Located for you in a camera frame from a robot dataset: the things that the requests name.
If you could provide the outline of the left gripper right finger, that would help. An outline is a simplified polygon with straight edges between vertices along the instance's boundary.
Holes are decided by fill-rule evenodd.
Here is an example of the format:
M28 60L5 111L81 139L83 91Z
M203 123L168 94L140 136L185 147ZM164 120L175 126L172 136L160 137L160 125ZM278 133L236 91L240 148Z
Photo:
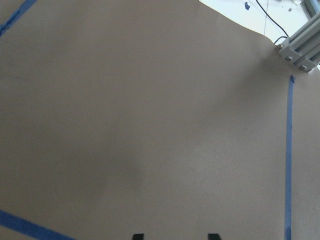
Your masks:
M208 240L221 240L221 237L218 233L208 233L207 239Z

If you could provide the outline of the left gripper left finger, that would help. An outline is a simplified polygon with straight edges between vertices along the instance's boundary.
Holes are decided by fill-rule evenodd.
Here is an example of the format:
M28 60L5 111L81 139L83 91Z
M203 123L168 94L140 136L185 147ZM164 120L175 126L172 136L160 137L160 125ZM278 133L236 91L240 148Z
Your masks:
M144 240L144 233L135 233L135 234L133 234L132 240Z

